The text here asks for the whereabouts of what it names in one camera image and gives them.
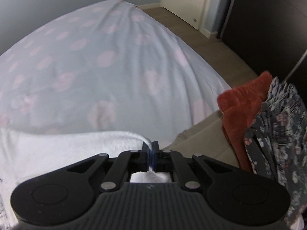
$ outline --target wooden floor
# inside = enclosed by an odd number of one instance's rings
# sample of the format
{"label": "wooden floor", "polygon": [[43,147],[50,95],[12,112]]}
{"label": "wooden floor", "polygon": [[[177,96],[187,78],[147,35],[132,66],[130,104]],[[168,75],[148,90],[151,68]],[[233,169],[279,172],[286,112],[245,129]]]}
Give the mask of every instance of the wooden floor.
{"label": "wooden floor", "polygon": [[208,39],[191,25],[164,8],[144,10],[202,56],[231,86],[254,79],[254,71],[221,40]]}

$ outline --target floral fabric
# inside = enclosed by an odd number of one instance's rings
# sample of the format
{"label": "floral fabric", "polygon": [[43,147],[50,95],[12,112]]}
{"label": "floral fabric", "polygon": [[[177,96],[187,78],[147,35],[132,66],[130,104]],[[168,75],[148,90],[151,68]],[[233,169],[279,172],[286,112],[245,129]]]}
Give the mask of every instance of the floral fabric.
{"label": "floral fabric", "polygon": [[274,179],[288,190],[288,226],[307,206],[306,127],[306,108],[295,86],[279,83],[276,77],[244,139],[254,173]]}

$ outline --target beige fabric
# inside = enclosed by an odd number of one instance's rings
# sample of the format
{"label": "beige fabric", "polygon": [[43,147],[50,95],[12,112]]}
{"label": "beige fabric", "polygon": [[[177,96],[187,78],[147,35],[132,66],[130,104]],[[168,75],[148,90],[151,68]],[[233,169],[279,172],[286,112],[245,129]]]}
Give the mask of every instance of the beige fabric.
{"label": "beige fabric", "polygon": [[180,133],[167,150],[175,150],[184,157],[201,153],[208,157],[239,167],[236,155],[222,131],[222,113],[214,112],[200,123]]}

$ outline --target bed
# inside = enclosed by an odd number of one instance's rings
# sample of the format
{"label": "bed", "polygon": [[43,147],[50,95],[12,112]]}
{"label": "bed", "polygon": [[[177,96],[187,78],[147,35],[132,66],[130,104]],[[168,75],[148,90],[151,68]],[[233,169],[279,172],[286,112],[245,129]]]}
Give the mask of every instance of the bed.
{"label": "bed", "polygon": [[38,28],[0,56],[0,127],[34,134],[132,131],[169,145],[230,89],[170,30],[124,0]]}

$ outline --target door frame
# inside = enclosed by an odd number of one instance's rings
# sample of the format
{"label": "door frame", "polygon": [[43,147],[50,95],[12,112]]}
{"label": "door frame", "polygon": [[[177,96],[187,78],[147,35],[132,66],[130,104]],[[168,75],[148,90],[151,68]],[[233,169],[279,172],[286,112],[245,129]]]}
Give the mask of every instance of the door frame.
{"label": "door frame", "polygon": [[[211,38],[214,33],[212,34],[208,30],[204,28],[206,18],[208,16],[209,8],[210,8],[211,0],[205,0],[204,6],[203,6],[203,12],[201,16],[201,22],[199,24],[199,28],[197,29],[199,32],[201,32],[203,35],[205,35],[207,38]],[[164,7],[164,0],[161,0],[161,7]]]}

